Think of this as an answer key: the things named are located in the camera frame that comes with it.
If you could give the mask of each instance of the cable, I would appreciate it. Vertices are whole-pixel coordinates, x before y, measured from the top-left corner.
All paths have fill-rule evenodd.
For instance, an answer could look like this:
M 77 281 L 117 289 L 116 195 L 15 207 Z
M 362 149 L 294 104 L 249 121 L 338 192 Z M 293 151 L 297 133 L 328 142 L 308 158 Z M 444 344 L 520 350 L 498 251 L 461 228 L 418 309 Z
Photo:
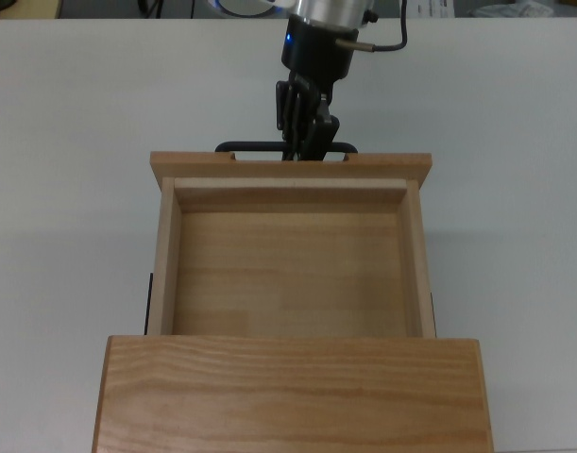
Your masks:
M 158 0 L 158 10 L 156 11 L 156 19 L 161 18 L 163 6 L 164 6 L 164 0 Z
M 154 12 L 154 9 L 156 9 L 156 6 L 158 5 L 158 2 L 160 0 L 156 0 L 153 5 L 150 7 L 149 11 L 147 12 L 147 14 L 145 15 L 146 19 L 149 19 L 149 17 L 152 15 L 152 13 Z
M 408 43 L 408 28 L 405 25 L 405 12 L 408 6 L 408 0 L 402 0 L 401 2 L 401 17 L 399 21 L 401 23 L 401 43 L 396 45 L 376 45 L 372 46 L 372 52 L 395 52 L 396 50 L 401 50 Z
M 399 22 L 401 23 L 401 42 L 396 45 L 376 45 L 369 42 L 354 42 L 349 40 L 336 40 L 336 45 L 347 50 L 359 50 L 360 52 L 395 52 L 401 50 L 408 43 L 408 28 L 405 24 L 405 13 L 408 7 L 408 0 L 401 2 L 401 14 Z

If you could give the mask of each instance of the wooden cabinet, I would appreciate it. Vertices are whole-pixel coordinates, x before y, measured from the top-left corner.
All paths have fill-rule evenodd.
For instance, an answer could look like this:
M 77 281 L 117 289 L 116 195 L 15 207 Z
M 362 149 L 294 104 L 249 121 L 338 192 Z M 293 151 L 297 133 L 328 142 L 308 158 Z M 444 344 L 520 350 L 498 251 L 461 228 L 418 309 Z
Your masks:
M 153 153 L 148 335 L 110 338 L 93 451 L 492 451 L 477 342 L 435 339 L 431 164 Z

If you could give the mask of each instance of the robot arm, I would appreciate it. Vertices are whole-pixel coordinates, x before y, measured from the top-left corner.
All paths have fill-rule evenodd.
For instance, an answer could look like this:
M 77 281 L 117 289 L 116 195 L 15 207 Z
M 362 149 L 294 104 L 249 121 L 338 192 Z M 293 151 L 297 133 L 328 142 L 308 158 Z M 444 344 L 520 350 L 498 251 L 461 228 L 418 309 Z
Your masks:
M 260 1 L 292 12 L 281 55 L 290 76 L 276 85 L 277 127 L 285 142 L 282 158 L 323 160 L 337 148 L 332 142 L 340 123 L 330 115 L 334 83 L 347 76 L 354 51 L 392 52 L 405 47 L 407 0 L 401 5 L 402 41 L 386 46 L 357 42 L 359 28 L 378 20 L 374 0 Z M 231 143 L 233 150 L 236 145 L 240 143 Z

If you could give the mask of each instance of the light wood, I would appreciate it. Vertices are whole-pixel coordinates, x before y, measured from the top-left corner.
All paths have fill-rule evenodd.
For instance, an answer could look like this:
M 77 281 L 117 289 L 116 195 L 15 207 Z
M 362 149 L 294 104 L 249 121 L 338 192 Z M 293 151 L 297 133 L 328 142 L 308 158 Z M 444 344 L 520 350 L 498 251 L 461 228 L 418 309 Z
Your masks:
M 166 207 L 148 333 L 433 337 L 414 178 L 428 165 L 153 153 Z
M 237 160 L 233 153 L 150 155 L 154 175 L 163 177 L 347 177 L 415 179 L 418 187 L 431 170 L 430 154 L 356 154 L 343 162 Z
M 60 0 L 17 0 L 0 12 L 0 19 L 57 19 Z
M 422 227 L 418 183 L 408 181 L 408 191 L 399 206 L 401 269 L 403 272 L 406 329 L 410 337 L 434 338 L 435 322 L 427 269 L 427 247 Z
M 93 453 L 488 453 L 471 340 L 112 337 Z
M 170 335 L 173 331 L 177 268 L 181 233 L 181 209 L 175 196 L 175 181 L 162 181 L 160 221 L 156 243 L 156 264 L 152 281 L 147 333 Z
M 187 212 L 391 212 L 404 179 L 304 177 L 178 177 L 175 192 Z
M 390 213 L 183 215 L 173 333 L 405 336 Z

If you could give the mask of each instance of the white surface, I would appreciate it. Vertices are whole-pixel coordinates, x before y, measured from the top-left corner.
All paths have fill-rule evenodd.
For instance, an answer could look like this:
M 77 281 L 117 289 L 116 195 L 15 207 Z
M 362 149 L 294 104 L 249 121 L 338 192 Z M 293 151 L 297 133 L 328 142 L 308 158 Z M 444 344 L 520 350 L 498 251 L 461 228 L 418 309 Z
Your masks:
M 148 153 L 277 139 L 283 36 L 0 23 L 0 452 L 89 451 L 106 339 L 143 328 Z M 577 447 L 577 20 L 412 21 L 410 37 L 354 58 L 338 139 L 433 153 L 438 334 L 481 340 L 498 451 Z M 363 39 L 396 42 L 398 23 Z

